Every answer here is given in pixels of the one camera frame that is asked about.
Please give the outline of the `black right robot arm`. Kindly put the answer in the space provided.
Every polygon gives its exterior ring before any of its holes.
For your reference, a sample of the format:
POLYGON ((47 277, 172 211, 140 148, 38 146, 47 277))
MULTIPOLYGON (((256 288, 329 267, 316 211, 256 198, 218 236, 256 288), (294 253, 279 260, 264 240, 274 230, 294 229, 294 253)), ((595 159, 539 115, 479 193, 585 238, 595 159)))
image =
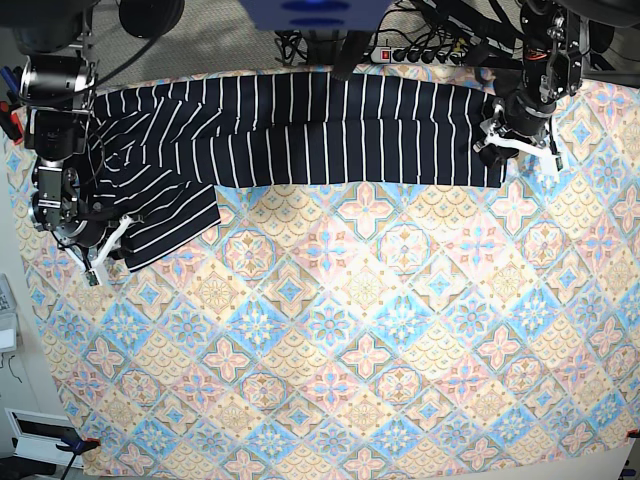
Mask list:
POLYGON ((14 94, 36 153, 36 229, 85 267, 140 270, 218 222, 212 147, 225 130, 217 79, 98 94, 92 1, 5 1, 1 24, 27 61, 14 94))

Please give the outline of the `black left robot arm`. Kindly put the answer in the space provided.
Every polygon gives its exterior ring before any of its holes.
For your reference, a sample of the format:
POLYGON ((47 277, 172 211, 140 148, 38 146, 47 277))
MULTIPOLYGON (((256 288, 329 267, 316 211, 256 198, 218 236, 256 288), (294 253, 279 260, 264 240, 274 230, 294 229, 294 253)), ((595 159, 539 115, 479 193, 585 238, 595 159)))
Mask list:
POLYGON ((589 28, 604 30, 639 24, 637 1, 526 1, 520 11, 520 77, 497 77, 496 97, 481 123, 474 145, 489 167, 502 167, 518 153, 528 153, 562 167, 553 134, 557 102, 575 95, 582 84, 583 61, 591 49, 589 28))

